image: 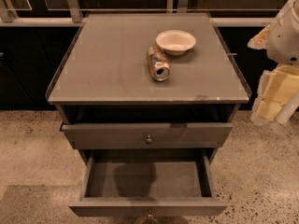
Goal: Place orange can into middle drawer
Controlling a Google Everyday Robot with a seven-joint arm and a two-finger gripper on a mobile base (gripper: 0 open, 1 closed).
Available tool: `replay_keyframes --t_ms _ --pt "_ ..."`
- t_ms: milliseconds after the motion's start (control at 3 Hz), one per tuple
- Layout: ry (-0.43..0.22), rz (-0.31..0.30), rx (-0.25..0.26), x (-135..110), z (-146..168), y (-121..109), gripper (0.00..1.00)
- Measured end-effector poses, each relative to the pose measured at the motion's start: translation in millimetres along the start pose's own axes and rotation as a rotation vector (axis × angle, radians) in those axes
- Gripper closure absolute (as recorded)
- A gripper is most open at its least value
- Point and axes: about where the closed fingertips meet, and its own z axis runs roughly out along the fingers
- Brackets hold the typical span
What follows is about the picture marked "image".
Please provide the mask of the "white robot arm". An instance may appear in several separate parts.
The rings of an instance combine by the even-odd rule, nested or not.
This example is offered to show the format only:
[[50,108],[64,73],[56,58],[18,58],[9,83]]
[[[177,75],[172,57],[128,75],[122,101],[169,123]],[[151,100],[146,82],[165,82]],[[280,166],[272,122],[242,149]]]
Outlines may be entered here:
[[263,71],[251,120],[260,126],[286,123],[299,106],[299,0],[289,0],[248,47],[265,49],[278,64],[273,71]]

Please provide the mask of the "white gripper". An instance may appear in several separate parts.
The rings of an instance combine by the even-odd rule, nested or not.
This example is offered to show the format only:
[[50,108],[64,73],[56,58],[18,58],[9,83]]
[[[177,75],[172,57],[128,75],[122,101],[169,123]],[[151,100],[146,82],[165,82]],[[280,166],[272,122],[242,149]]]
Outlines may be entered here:
[[[251,49],[267,49],[270,26],[265,26],[249,42]],[[262,99],[257,98],[252,107],[251,121],[263,126],[278,115],[282,107],[299,91],[299,68],[296,65],[279,63],[273,71],[262,75]]]

